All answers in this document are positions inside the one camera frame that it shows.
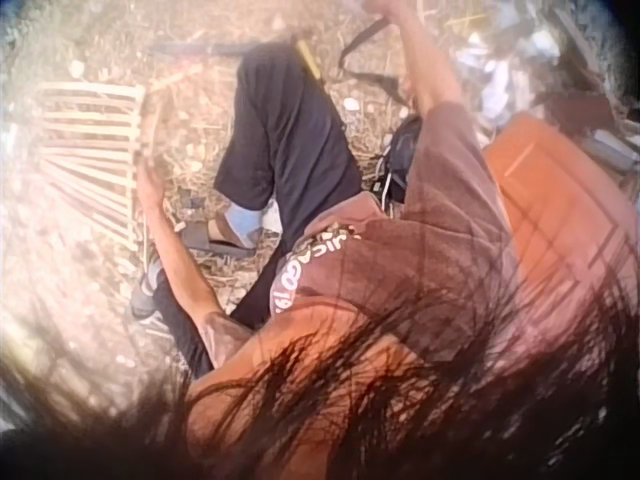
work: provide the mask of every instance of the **tattoo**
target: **tattoo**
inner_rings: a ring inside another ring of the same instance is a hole
[[[198,330],[215,368],[220,368],[251,337],[251,330],[224,313],[209,313]]]

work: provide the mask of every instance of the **hand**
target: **hand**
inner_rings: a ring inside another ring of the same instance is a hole
[[[142,210],[148,212],[162,209],[164,185],[153,167],[144,159],[138,163],[137,177],[138,201]]]
[[[384,15],[391,21],[409,10],[407,0],[364,0],[362,6],[368,13]]]

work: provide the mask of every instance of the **tattooed arm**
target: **tattooed arm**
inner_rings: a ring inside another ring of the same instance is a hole
[[[162,183],[143,162],[138,168],[137,188],[171,290],[198,328],[211,362],[218,368],[245,344],[251,331],[225,314],[213,288],[164,213]]]
[[[220,312],[212,311],[195,324],[215,368],[220,368],[240,350],[252,334],[247,327]]]

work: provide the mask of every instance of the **knee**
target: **knee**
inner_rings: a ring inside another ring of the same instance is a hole
[[[299,63],[296,49],[288,43],[263,43],[251,49],[242,59],[239,73]]]

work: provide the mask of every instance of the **wooden pallet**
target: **wooden pallet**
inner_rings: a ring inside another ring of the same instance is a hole
[[[53,82],[38,90],[42,174],[93,228],[137,250],[134,158],[145,88]]]

